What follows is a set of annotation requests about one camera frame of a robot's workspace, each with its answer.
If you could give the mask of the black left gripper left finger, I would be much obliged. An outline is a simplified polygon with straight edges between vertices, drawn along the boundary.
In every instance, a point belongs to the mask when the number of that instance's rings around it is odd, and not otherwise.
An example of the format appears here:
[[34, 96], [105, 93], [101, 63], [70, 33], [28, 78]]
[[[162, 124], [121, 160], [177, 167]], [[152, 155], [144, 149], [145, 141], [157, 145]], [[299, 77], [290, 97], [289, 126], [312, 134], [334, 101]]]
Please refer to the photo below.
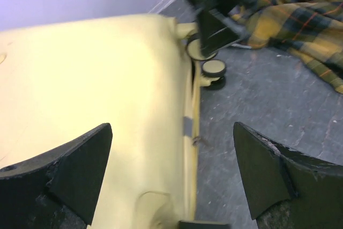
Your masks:
[[92, 224], [112, 142], [103, 123], [78, 138], [1, 168], [1, 228]]

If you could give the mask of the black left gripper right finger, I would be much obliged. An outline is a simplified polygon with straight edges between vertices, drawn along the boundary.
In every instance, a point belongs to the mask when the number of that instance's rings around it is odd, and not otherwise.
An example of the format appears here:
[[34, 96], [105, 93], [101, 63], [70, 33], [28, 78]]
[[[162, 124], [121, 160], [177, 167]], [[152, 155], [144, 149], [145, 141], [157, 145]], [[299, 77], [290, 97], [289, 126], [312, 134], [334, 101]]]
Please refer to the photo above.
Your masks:
[[258, 228], [342, 228], [342, 166], [278, 143], [241, 122], [234, 146]]

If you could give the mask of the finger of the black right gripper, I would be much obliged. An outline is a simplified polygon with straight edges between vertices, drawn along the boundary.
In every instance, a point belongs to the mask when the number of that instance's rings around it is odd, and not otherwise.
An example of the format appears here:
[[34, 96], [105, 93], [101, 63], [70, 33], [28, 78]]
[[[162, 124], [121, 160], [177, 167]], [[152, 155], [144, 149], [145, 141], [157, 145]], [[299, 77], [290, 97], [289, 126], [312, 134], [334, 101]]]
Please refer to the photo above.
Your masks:
[[197, 14], [197, 24], [200, 51], [203, 55], [212, 55], [243, 39], [243, 26], [217, 10], [200, 11]]

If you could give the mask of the yellow suitcase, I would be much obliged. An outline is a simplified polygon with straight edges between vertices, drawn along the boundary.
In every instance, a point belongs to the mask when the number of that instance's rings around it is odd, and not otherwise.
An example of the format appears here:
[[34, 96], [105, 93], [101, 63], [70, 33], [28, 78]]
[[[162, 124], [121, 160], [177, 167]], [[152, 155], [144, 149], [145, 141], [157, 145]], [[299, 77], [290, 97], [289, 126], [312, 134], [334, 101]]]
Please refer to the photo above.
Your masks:
[[195, 23], [137, 14], [1, 33], [1, 168], [109, 123], [112, 142], [86, 228], [228, 228], [197, 221], [200, 89], [226, 65]]

